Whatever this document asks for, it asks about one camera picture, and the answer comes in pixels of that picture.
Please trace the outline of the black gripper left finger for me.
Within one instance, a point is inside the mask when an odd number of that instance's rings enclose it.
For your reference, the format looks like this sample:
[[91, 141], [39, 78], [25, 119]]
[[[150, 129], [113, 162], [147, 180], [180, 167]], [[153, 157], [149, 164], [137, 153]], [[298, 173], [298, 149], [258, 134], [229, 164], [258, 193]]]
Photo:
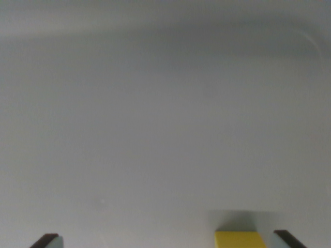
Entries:
[[59, 234], [44, 234], [30, 248], [63, 248], [64, 239]]

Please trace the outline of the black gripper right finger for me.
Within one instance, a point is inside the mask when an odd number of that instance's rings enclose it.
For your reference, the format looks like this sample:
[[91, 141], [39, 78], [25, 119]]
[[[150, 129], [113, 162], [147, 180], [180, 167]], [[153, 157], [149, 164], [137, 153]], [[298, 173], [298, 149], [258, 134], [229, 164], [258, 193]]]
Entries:
[[274, 230], [270, 246], [272, 248], [307, 248], [287, 230]]

